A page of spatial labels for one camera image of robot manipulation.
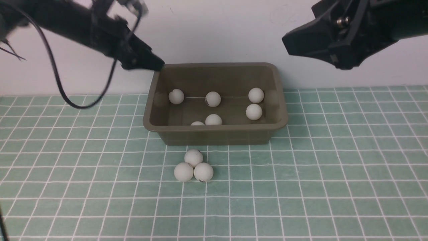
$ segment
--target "green tiled surface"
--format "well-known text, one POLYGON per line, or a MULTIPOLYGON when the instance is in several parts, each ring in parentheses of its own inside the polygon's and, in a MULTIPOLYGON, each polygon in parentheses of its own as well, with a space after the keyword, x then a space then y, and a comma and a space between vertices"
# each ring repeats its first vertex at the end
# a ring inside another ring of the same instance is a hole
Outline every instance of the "green tiled surface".
POLYGON ((426 87, 285 97, 289 124, 269 145, 197 147, 207 184, 175 181, 187 147, 144 129, 146 95, 81 111, 58 96, 0 98, 12 240, 428 240, 426 87))

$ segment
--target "ping pong ball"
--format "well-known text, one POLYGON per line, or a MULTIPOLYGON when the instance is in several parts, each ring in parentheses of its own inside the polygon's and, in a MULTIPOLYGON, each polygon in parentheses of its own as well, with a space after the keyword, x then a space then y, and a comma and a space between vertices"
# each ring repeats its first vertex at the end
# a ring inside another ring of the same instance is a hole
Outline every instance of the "ping pong ball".
POLYGON ((174 89, 169 93, 168 97, 172 104, 179 105, 184 100, 184 93, 179 89, 174 89))
POLYGON ((214 170, 208 163, 199 163, 195 167, 195 178, 200 182, 207 182, 213 178, 214 170))
POLYGON ((265 94, 263 93, 262 89, 253 88, 248 93, 248 98, 254 104, 258 104, 258 103, 262 102, 262 100, 265 98, 265 94))
POLYGON ((248 119, 256 121, 262 117, 262 108, 257 104, 251 104, 247 107, 247 110, 245 111, 245 114, 247 115, 248 119))
POLYGON ((191 124, 191 126, 204 126, 205 124, 201 121, 195 121, 191 124))
POLYGON ((180 163, 174 168, 174 176, 180 182, 190 181, 193 177, 193 168, 189 163, 180 163))
POLYGON ((205 102, 209 107, 217 107, 221 102, 221 97, 217 92, 210 92, 205 97, 205 102))
POLYGON ((203 160, 204 156, 199 150, 196 149, 190 149, 184 155, 184 162, 189 163, 193 168, 195 168, 203 160))
POLYGON ((213 126, 213 125, 221 125, 223 122, 217 114, 211 114, 205 119, 205 125, 213 126))

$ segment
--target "black cable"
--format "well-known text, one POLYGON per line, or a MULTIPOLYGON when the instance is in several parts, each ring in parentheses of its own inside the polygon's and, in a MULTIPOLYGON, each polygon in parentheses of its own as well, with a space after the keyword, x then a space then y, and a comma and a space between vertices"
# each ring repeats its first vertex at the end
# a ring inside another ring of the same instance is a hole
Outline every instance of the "black cable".
POLYGON ((9 241, 9 238, 7 236, 6 227, 4 226, 4 222, 3 222, 3 216, 1 214, 1 208, 0 208, 0 230, 1 230, 1 235, 3 236, 3 240, 9 241))
MULTIPOLYGON (((110 86, 111 79, 112 79, 113 73, 114 73, 114 69, 116 67, 117 58, 114 58, 114 60, 113 60, 113 64, 112 64, 111 69, 110 69, 110 75, 108 77, 106 86, 104 87, 104 90, 98 96, 98 98, 89 105, 76 105, 68 98, 67 94, 64 91, 64 88, 62 87, 62 83, 61 83, 61 79, 59 78, 59 73, 58 73, 58 69, 56 67, 54 55, 52 53, 51 47, 49 46, 48 40, 46 39, 46 37, 45 37, 42 29, 40 28, 40 26, 36 23, 36 21, 31 16, 29 16, 26 12, 22 11, 18 7, 15 7, 14 5, 11 5, 9 3, 5 3, 3 1, 0 1, 0 5, 9 7, 11 9, 15 10, 16 12, 20 13, 36 28, 37 32, 39 33, 39 36, 41 37, 41 39, 43 41, 43 44, 45 45, 46 51, 48 52, 49 59, 51 61, 51 65, 52 65, 53 74, 55 75, 55 81, 56 81, 56 84, 57 84, 58 89, 59 89, 59 93, 61 94, 61 97, 65 100, 65 102, 67 104, 69 104, 71 107, 74 107, 76 109, 88 109, 88 108, 95 106, 96 104, 98 104, 101 101, 101 99, 104 97, 105 93, 107 92, 107 90, 110 86)), ((140 23, 141 17, 143 15, 143 8, 141 5, 137 5, 136 7, 138 8, 137 20, 136 20, 135 25, 132 28, 131 32, 128 33, 128 35, 125 37, 125 40, 124 40, 124 42, 122 42, 122 44, 127 44, 128 40, 132 37, 132 35, 134 34, 135 30, 138 27, 138 24, 140 23)))

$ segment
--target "brown plastic tray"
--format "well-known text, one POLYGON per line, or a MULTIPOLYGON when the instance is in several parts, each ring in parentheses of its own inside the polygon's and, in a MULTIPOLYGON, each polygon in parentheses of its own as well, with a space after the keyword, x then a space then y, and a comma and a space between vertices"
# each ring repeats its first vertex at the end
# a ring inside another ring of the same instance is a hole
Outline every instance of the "brown plastic tray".
POLYGON ((288 114, 278 69, 270 63, 190 63, 167 64, 155 72, 150 86, 143 125, 156 132, 167 145, 255 145, 266 144, 288 122, 288 114), (251 104, 248 92, 261 88, 259 120, 247 118, 251 104), (183 91, 185 99, 172 104, 168 94, 183 91), (205 103, 208 92, 222 97, 218 107, 205 103), (218 126, 191 126, 205 122, 210 114, 223 120, 218 126))

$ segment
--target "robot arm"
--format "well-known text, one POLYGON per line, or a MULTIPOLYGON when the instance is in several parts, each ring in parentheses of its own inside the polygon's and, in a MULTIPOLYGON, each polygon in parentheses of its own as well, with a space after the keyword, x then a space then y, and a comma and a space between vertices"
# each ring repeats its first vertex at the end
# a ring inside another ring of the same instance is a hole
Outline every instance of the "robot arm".
POLYGON ((428 0, 321 0, 287 33, 288 53, 352 69, 397 41, 428 34, 428 0))
MULTIPOLYGON (((152 53, 150 46, 133 33, 125 41, 131 32, 128 23, 120 17, 107 16, 113 1, 96 0, 90 9, 72 0, 0 0, 0 3, 19 8, 44 29, 117 59, 124 69, 160 71, 165 63, 152 53)), ((138 14, 133 8, 133 3, 138 0, 117 1, 138 14)), ((0 5, 0 41, 16 27, 26 24, 27 19, 22 14, 0 5)))

